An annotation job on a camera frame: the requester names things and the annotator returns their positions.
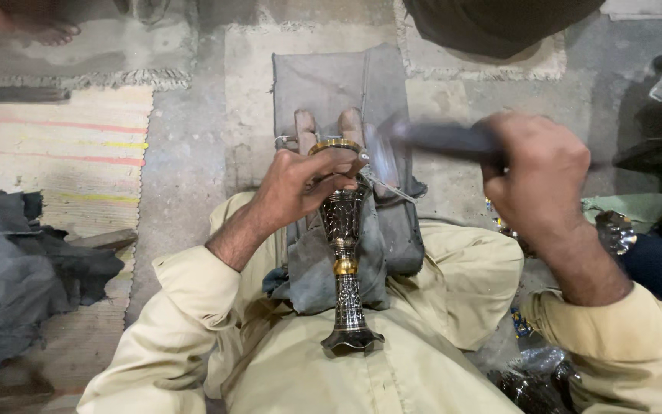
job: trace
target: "striped rug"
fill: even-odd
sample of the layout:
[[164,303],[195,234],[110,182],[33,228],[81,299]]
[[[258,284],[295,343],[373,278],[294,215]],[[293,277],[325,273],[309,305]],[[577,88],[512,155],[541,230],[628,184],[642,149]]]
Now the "striped rug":
[[[152,88],[76,90],[62,104],[0,104],[0,189],[42,191],[41,222],[67,240],[137,228]],[[78,394],[111,361],[124,330],[134,246],[107,298],[52,317],[27,354],[60,395]]]

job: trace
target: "rug fringe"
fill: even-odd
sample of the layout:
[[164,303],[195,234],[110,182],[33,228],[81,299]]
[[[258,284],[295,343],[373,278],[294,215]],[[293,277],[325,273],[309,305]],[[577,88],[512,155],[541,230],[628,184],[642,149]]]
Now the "rug fringe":
[[394,0],[395,27],[397,29],[397,45],[408,77],[418,77],[424,80],[560,80],[564,76],[568,59],[565,53],[565,34],[559,32],[553,35],[554,54],[558,72],[535,72],[531,69],[502,69],[497,66],[481,71],[468,71],[457,68],[418,67],[410,60],[410,50],[406,31],[411,27],[405,25],[408,9],[402,0]]
[[175,69],[139,69],[113,73],[89,73],[74,77],[32,75],[0,76],[0,86],[51,87],[67,90],[87,89],[91,86],[119,88],[120,86],[152,86],[156,91],[187,89],[190,73]]

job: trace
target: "bare foot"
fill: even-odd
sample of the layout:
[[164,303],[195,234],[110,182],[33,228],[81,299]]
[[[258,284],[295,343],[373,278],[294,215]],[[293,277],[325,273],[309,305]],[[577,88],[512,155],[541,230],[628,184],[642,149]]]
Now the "bare foot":
[[81,33],[75,24],[52,19],[37,19],[25,15],[13,15],[18,30],[28,33],[44,46],[63,46],[73,41],[73,36]]

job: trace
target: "engraved pattern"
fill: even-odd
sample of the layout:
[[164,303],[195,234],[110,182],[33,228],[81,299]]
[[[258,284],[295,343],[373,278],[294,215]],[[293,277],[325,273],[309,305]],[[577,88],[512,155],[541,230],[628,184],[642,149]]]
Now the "engraved pattern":
[[336,259],[354,258],[362,206],[368,194],[369,187],[357,178],[356,190],[338,190],[321,204],[326,239],[334,249]]
[[359,297],[359,282],[354,274],[336,276],[335,329],[354,329],[366,326]]

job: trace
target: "pant leg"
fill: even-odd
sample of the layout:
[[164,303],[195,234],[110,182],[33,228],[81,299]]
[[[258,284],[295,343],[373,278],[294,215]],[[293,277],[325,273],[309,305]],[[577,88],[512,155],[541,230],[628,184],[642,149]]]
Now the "pant leg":
[[477,350],[509,311],[524,264],[517,241],[495,231],[421,223],[425,259],[412,277],[388,279],[457,348]]

